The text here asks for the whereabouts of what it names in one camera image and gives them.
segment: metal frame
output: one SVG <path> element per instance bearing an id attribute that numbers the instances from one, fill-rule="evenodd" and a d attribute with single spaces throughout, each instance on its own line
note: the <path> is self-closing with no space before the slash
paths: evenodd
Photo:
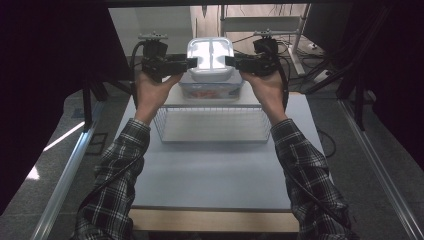
<path id="1" fill-rule="evenodd" d="M 386 171 L 380 157 L 375 151 L 371 141 L 368 139 L 367 134 L 355 124 L 355 119 L 353 118 L 355 114 L 350 108 L 349 103 L 346 102 L 346 100 L 339 100 L 339 105 L 409 238 L 416 240 L 424 239 L 423 232 L 418 225 L 417 219 L 409 208 L 408 203 L 397 189 L 389 173 Z"/>
<path id="2" fill-rule="evenodd" d="M 305 76 L 305 69 L 297 55 L 297 48 L 299 46 L 300 37 L 305 27 L 306 19 L 308 16 L 311 4 L 308 3 L 299 17 L 294 16 L 280 16 L 280 17 L 225 17 L 225 5 L 221 5 L 221 29 L 220 35 L 224 36 L 225 32 L 255 32 L 266 31 L 268 29 L 261 29 L 261 25 L 266 24 L 269 30 L 279 31 L 280 35 L 296 35 L 293 45 L 288 45 L 288 52 L 293 65 L 296 69 L 298 76 Z"/>
<path id="3" fill-rule="evenodd" d="M 74 180 L 75 174 L 77 173 L 81 160 L 84 157 L 84 153 L 90 143 L 91 136 L 97 127 L 98 121 L 100 120 L 103 107 L 103 102 L 97 102 L 95 105 L 92 124 L 90 124 L 90 128 L 87 131 L 84 131 L 78 139 L 78 142 L 69 157 L 68 163 L 60 176 L 59 182 L 57 183 L 53 194 L 50 197 L 40 220 L 38 221 L 37 227 L 35 228 L 31 239 L 47 239 L 49 236 L 57 215 L 59 214 L 60 208 L 62 207 L 69 188 Z"/>

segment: white tabletop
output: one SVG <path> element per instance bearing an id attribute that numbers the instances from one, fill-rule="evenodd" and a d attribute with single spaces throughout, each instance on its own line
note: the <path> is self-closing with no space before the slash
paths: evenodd
<path id="1" fill-rule="evenodd" d="M 174 101 L 173 96 L 179 94 L 181 89 L 176 85 L 169 100 Z M 241 102 L 257 103 L 252 97 L 250 84 L 244 84 Z M 117 134 L 134 113 L 131 98 Z M 323 152 L 306 97 L 290 95 L 286 113 Z M 283 169 L 271 137 L 266 143 L 162 143 L 155 124 L 151 128 L 151 142 L 135 186 L 133 207 L 281 212 L 290 209 Z"/>

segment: person's right hand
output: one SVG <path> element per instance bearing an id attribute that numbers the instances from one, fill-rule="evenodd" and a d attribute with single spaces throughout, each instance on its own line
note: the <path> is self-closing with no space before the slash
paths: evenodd
<path id="1" fill-rule="evenodd" d="M 241 71 L 240 75 L 252 86 L 253 93 L 261 103 L 272 126 L 287 119 L 283 107 L 283 82 L 278 71 L 264 77 Z"/>
<path id="2" fill-rule="evenodd" d="M 134 118 L 149 125 L 158 109 L 165 103 L 171 88 L 181 80 L 183 74 L 171 76 L 157 83 L 144 72 L 137 78 L 137 111 Z"/>

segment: checkered flannel shirt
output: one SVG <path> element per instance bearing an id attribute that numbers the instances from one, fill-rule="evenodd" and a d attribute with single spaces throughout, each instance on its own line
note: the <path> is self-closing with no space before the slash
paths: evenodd
<path id="1" fill-rule="evenodd" d="M 130 119 L 103 154 L 102 163 L 95 169 L 95 187 L 133 160 L 136 164 L 80 209 L 73 239 L 132 239 L 133 224 L 128 212 L 134 201 L 137 176 L 143 169 L 149 133 L 147 125 Z M 291 119 L 275 125 L 271 133 L 279 161 L 286 161 L 297 180 L 349 225 L 348 205 L 329 180 L 324 156 L 305 139 Z M 356 239 L 351 230 L 310 201 L 290 178 L 286 178 L 286 184 L 293 214 L 300 223 L 300 239 Z"/>

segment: white container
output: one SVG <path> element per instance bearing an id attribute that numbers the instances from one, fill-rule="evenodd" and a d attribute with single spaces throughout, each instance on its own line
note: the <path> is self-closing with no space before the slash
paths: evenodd
<path id="1" fill-rule="evenodd" d="M 244 80 L 237 71 L 234 71 L 225 82 L 210 83 L 197 82 L 190 74 L 184 74 L 178 84 L 184 98 L 188 100 L 234 101 L 240 97 Z"/>
<path id="2" fill-rule="evenodd" d="M 232 42 L 224 37 L 194 38 L 187 47 L 187 57 L 197 57 L 197 67 L 189 69 L 199 83 L 227 81 L 234 67 L 225 65 L 225 56 L 234 56 Z"/>

